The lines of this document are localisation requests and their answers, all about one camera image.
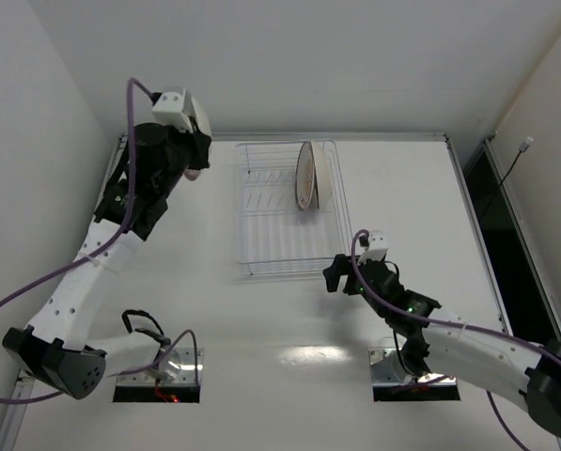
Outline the sunburst pattern plate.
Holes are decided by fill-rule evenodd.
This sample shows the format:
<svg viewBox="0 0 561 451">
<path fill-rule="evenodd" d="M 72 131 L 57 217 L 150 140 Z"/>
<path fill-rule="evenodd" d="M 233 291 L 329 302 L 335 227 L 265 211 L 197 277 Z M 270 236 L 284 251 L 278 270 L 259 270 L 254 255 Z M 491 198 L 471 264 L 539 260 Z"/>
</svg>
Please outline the sunburst pattern plate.
<svg viewBox="0 0 561 451">
<path fill-rule="evenodd" d="M 307 210 L 315 190 L 315 168 L 312 145 L 304 142 L 295 171 L 295 199 L 299 210 Z"/>
</svg>

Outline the floral orange-rim plate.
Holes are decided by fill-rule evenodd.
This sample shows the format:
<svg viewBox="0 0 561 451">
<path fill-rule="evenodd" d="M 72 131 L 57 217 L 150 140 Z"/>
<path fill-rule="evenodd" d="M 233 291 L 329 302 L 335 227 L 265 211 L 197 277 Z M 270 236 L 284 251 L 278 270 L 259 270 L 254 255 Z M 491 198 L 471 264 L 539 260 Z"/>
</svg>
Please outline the floral orange-rim plate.
<svg viewBox="0 0 561 451">
<path fill-rule="evenodd" d="M 209 139 L 212 139 L 209 117 L 205 113 L 202 105 L 196 98 L 192 98 L 192 106 L 195 109 L 195 120 L 198 129 L 208 136 Z M 184 177 L 189 181 L 195 181 L 199 178 L 201 173 L 202 169 L 186 169 L 184 171 Z"/>
<path fill-rule="evenodd" d="M 332 172 L 325 149 L 317 142 L 311 141 L 315 167 L 318 208 L 325 210 L 332 196 Z"/>
</svg>

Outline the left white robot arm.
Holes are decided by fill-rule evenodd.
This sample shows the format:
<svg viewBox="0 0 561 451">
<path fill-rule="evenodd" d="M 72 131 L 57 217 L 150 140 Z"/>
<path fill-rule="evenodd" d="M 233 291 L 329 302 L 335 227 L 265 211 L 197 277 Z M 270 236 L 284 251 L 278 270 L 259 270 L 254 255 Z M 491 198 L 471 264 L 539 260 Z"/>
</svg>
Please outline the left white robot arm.
<svg viewBox="0 0 561 451">
<path fill-rule="evenodd" d="M 210 166 L 210 134 L 195 124 L 142 123 L 133 133 L 103 185 L 75 268 L 27 325 L 9 329 L 2 342 L 23 370 L 75 399 L 105 377 L 147 371 L 165 378 L 164 359 L 174 345 L 159 327 L 88 337 L 109 288 L 167 211 L 179 180 Z"/>
</svg>

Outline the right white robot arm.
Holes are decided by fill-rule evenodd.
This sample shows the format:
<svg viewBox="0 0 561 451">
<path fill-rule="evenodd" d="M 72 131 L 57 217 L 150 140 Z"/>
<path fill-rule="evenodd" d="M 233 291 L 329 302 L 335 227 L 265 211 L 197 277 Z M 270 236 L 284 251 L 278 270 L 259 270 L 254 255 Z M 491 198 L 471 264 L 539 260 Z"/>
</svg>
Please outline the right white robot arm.
<svg viewBox="0 0 561 451">
<path fill-rule="evenodd" d="M 360 295 L 406 342 L 399 361 L 416 376 L 445 374 L 502 397 L 561 439 L 561 342 L 534 345 L 450 318 L 439 302 L 406 289 L 384 262 L 354 266 L 339 254 L 324 269 L 326 288 Z"/>
</svg>

